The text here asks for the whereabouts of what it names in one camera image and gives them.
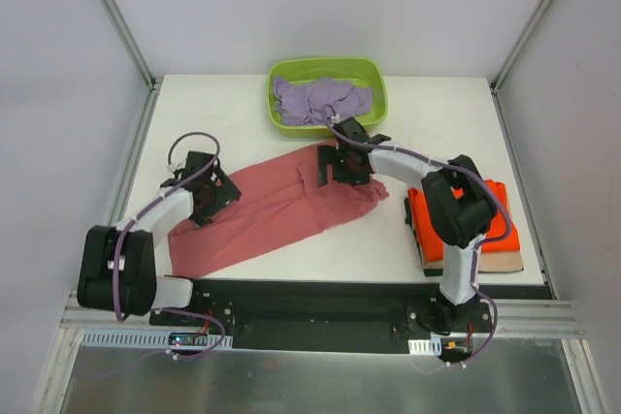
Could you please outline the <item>pink t-shirt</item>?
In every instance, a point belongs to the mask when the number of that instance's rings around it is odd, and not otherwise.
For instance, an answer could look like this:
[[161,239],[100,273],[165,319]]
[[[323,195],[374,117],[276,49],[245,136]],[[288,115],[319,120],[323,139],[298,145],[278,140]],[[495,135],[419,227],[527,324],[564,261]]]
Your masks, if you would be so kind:
[[242,196],[203,227],[186,220],[168,239],[173,275],[198,278],[357,220],[389,194],[383,183],[321,186],[318,146],[230,175]]

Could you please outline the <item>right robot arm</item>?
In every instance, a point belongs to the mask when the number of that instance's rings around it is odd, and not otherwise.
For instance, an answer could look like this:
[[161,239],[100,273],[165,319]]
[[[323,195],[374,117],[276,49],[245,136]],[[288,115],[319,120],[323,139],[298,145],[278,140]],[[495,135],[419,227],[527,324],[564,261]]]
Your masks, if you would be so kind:
[[424,156],[384,135],[370,136],[353,117],[326,116],[324,123],[336,143],[317,150],[321,185],[331,170],[340,183],[363,185],[373,175],[384,175],[423,194],[431,227],[441,240],[443,271],[436,300],[417,313],[416,322],[438,334],[459,331],[479,302],[479,251],[498,211],[473,160]]

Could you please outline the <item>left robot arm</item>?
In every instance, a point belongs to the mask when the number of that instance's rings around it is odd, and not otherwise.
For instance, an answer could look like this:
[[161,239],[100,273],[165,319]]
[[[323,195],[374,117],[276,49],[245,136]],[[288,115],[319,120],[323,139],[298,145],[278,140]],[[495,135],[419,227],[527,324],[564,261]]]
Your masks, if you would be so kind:
[[121,319],[171,308],[183,325],[198,324],[206,305],[193,294],[193,282],[158,273],[156,261],[171,259],[168,236],[179,223],[207,226],[240,198],[241,191],[216,155],[190,151],[184,166],[137,213],[88,230],[77,286],[79,305],[110,311]]

